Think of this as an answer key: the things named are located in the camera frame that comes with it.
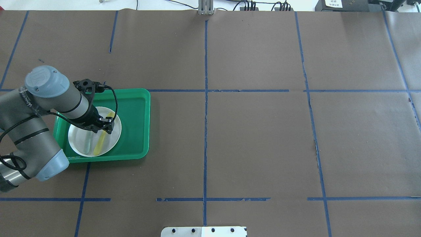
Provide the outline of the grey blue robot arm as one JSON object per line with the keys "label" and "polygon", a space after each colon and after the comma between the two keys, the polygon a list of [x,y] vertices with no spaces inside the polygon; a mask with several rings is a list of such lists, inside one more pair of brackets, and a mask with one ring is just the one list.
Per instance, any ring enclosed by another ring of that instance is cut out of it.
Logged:
{"label": "grey blue robot arm", "polygon": [[91,132],[111,134],[116,116],[103,117],[93,105],[96,93],[112,87],[89,79],[70,82],[52,66],[37,66],[22,87],[1,96],[1,138],[8,136],[16,150],[1,155],[2,193],[36,178],[46,181],[69,166],[69,160],[43,120],[59,117]]}

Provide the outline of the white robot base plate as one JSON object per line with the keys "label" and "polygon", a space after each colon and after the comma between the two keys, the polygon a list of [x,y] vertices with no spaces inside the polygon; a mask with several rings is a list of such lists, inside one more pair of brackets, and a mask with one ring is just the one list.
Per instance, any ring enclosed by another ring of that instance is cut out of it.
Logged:
{"label": "white robot base plate", "polygon": [[179,226],[165,227],[161,237],[247,237],[243,226]]}

